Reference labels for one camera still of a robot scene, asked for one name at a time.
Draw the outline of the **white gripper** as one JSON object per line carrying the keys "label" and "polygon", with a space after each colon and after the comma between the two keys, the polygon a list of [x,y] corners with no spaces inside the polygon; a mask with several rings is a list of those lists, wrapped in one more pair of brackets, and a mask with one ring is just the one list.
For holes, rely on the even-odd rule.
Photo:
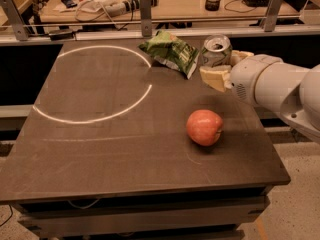
{"label": "white gripper", "polygon": [[201,66],[200,75],[209,87],[219,92],[226,92],[231,88],[238,100],[257,106],[255,86],[258,78],[269,66],[278,62],[282,62],[279,57],[266,54],[253,56],[252,52],[233,50],[230,58],[233,68],[230,65]]}

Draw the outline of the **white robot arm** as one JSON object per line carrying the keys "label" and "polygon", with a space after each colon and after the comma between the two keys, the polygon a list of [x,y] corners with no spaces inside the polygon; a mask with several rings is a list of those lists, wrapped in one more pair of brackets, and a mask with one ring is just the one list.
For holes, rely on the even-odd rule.
{"label": "white robot arm", "polygon": [[320,66],[311,69],[265,54],[236,53],[229,65],[200,67],[202,81],[240,101],[262,107],[320,143]]}

